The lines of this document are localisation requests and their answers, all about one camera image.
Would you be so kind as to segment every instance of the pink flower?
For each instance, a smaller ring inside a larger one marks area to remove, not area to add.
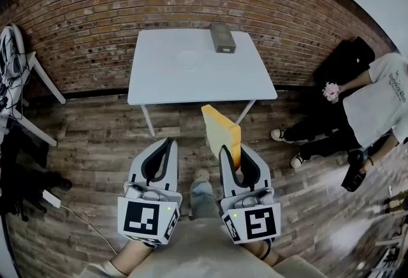
[[[336,83],[326,82],[326,87],[322,92],[328,101],[333,101],[339,96],[339,86]]]

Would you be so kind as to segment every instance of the gray box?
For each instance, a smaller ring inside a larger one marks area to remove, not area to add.
[[[216,52],[233,54],[236,48],[231,31],[224,24],[212,24],[210,28]]]

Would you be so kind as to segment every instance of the brick wall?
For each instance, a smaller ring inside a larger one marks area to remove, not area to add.
[[[312,85],[311,74],[343,39],[361,36],[377,56],[393,46],[352,0],[0,0],[0,24],[17,23],[62,92],[128,87],[141,29],[248,32],[274,84]],[[38,85],[32,94],[43,94]]]

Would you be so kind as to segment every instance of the yellow foam block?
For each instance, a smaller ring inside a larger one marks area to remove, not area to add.
[[[219,151],[225,145],[231,153],[235,169],[238,169],[241,163],[241,127],[210,105],[203,106],[201,111],[212,153],[218,159]]]

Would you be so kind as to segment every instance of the person's arm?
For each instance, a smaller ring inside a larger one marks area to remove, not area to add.
[[[129,241],[111,263],[118,271],[129,275],[152,251],[153,248],[142,242]]]
[[[258,240],[252,243],[241,244],[250,253],[255,255],[258,259],[261,259],[266,252],[268,252],[268,244],[264,240]],[[270,250],[268,256],[263,260],[267,265],[273,267],[278,263],[282,262],[285,258],[280,254],[276,253],[273,249]]]
[[[367,159],[363,167],[360,169],[360,173],[367,173],[376,162],[380,161],[384,156],[386,156],[392,149],[394,149],[399,144],[397,138],[394,134],[390,135],[390,137],[385,141],[384,145],[369,159]]]
[[[349,83],[340,85],[339,92],[342,93],[344,91],[355,89],[356,87],[363,87],[371,83],[372,81],[370,78],[370,74],[368,73],[368,70],[366,70],[360,75],[358,75],[354,80],[350,81]]]

